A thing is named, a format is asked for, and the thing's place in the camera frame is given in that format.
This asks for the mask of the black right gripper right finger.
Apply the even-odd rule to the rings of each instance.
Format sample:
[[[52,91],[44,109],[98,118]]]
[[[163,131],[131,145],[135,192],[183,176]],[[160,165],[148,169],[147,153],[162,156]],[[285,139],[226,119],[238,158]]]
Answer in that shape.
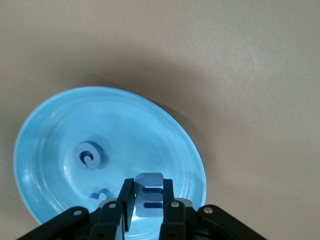
[[[198,210],[174,198],[173,181],[163,180],[160,240],[264,240],[265,237],[212,204]]]

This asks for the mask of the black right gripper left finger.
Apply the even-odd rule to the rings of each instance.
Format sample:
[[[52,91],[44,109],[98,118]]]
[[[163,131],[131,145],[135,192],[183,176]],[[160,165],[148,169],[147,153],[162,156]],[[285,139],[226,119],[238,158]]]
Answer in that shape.
[[[92,213],[71,207],[21,236],[20,240],[123,240],[130,228],[135,193],[134,179],[124,180],[115,200],[103,203]]]

